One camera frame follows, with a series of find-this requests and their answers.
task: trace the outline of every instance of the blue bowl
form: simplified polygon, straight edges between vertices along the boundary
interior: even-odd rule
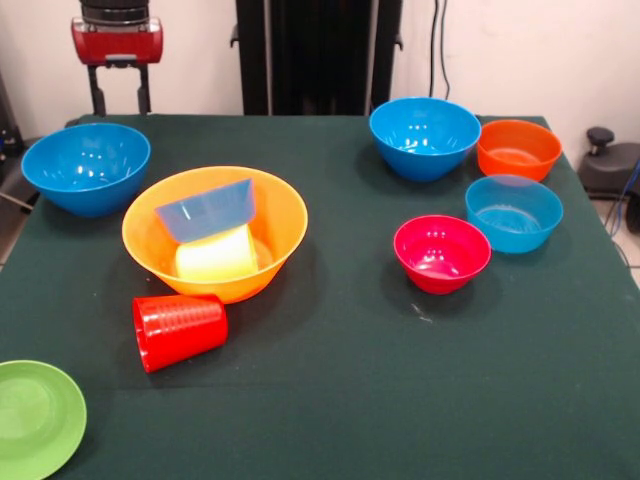
[[[35,143],[22,160],[22,174],[59,207],[83,217],[99,217],[131,202],[150,154],[149,141],[133,128],[78,125]]]
[[[460,165],[482,127],[466,108],[429,97],[380,105],[369,119],[378,151],[401,177],[436,180]]]
[[[525,253],[540,247],[562,220],[562,202],[550,189],[517,175],[492,175],[471,184],[467,220],[491,248]]]

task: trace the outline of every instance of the green tablecloth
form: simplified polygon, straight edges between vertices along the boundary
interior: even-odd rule
[[[413,216],[464,218],[472,158],[419,185],[385,167],[364,118],[108,120],[151,140],[145,186],[260,168],[310,224],[267,290],[228,307],[226,346],[148,376],[131,299],[169,289],[128,257],[122,214],[40,200],[0,274],[0,360],[53,363],[84,391],[87,432],[55,478],[640,478],[640,295],[566,159],[546,181],[565,206],[550,242],[436,297],[392,237]]]

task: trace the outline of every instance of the plastic bowl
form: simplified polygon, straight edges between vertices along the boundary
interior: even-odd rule
[[[380,105],[369,127],[391,169],[418,182],[436,180],[457,167],[481,132],[480,122],[466,108],[428,97]]]
[[[522,120],[487,123],[478,142],[478,166],[485,175],[520,175],[539,182],[561,154],[558,137]]]
[[[253,180],[256,215],[249,223],[258,272],[224,282],[188,281],[176,276],[178,247],[155,209],[182,198],[246,179]],[[131,204],[122,222],[125,248],[142,267],[184,295],[215,294],[224,303],[245,300],[265,288],[300,245],[307,208],[293,187],[269,173],[245,167],[187,170],[151,186]]]
[[[409,278],[437,295],[461,288],[491,259],[491,246],[480,230],[445,215],[409,220],[396,232],[393,246]]]
[[[22,174],[59,207],[83,217],[124,209],[142,184],[151,146],[133,128],[95,123],[65,128],[36,142]]]
[[[492,175],[467,189],[467,219],[504,253],[541,246],[562,220],[562,202],[550,189],[516,175]]]

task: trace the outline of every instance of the orange bowl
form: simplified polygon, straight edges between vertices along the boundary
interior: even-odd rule
[[[249,223],[258,272],[224,282],[189,281],[176,276],[176,243],[155,208],[245,179],[253,180],[256,216]],[[187,170],[145,190],[122,222],[124,246],[142,267],[184,295],[215,294],[224,303],[245,300],[264,289],[300,245],[307,231],[307,208],[284,180],[260,170],[220,166]]]
[[[485,175],[520,175],[539,182],[561,154],[558,137],[522,120],[487,123],[478,141],[478,166]]]

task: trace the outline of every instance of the yellow container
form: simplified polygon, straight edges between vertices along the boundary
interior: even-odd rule
[[[213,188],[251,178],[256,216],[249,223],[258,271],[226,281],[185,280],[175,271],[179,247],[155,208]],[[129,207],[122,222],[125,248],[142,267],[184,295],[215,294],[224,303],[245,300],[264,289],[300,245],[307,230],[302,197],[284,180],[245,167],[221,166],[187,170],[145,190]]]
[[[183,243],[176,250],[176,273],[186,281],[224,282],[257,271],[248,225]]]

